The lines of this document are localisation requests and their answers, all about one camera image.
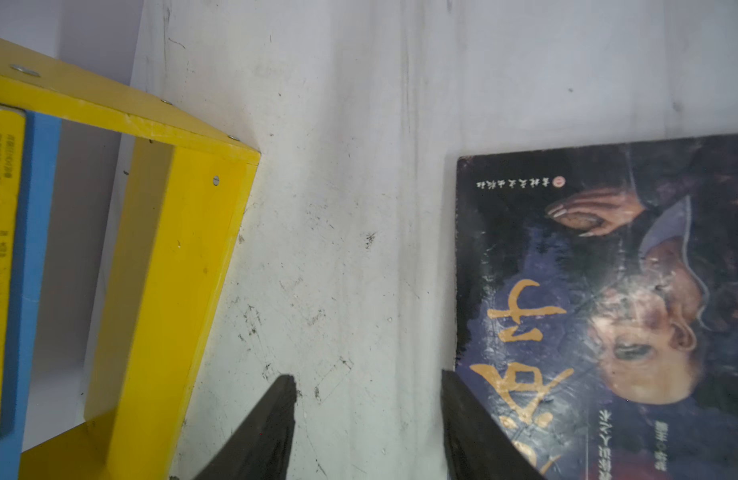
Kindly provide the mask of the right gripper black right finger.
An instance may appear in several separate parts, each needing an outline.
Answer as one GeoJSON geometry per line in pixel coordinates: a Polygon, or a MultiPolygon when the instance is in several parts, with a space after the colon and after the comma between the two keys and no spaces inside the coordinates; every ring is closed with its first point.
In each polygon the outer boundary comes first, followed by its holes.
{"type": "Polygon", "coordinates": [[[451,479],[540,479],[464,381],[441,373],[444,451],[451,479]]]}

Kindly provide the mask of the dark purple illustrated book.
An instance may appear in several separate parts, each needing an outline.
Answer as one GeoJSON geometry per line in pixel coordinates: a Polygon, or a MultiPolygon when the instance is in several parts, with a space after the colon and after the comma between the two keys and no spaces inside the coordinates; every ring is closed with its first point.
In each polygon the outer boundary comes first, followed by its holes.
{"type": "Polygon", "coordinates": [[[738,479],[738,134],[456,165],[455,373],[540,479],[738,479]]]}

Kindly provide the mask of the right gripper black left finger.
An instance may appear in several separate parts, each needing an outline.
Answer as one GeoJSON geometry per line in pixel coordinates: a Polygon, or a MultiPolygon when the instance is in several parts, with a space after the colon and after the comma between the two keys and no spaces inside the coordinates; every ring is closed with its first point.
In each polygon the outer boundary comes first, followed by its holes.
{"type": "Polygon", "coordinates": [[[196,478],[285,479],[296,427],[296,401],[295,378],[280,375],[196,478]]]}

